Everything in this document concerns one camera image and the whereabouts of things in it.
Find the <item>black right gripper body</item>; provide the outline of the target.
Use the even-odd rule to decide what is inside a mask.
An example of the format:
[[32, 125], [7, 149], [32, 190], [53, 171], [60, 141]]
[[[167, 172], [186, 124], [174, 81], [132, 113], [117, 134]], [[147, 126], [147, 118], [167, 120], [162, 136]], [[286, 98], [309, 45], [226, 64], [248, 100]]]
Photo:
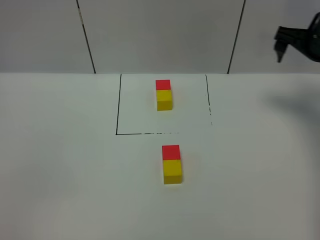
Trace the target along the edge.
[[311, 61], [320, 62], [320, 13], [312, 19], [307, 29], [280, 26], [274, 40], [291, 45]]

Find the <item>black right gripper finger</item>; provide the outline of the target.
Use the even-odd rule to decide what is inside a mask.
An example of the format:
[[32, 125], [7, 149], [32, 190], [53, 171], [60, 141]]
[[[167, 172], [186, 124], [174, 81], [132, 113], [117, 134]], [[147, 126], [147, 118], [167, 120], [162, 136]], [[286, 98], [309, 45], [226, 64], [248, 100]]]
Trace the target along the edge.
[[277, 62], [280, 63], [287, 51], [288, 43], [280, 39], [276, 40], [274, 50], [277, 56]]

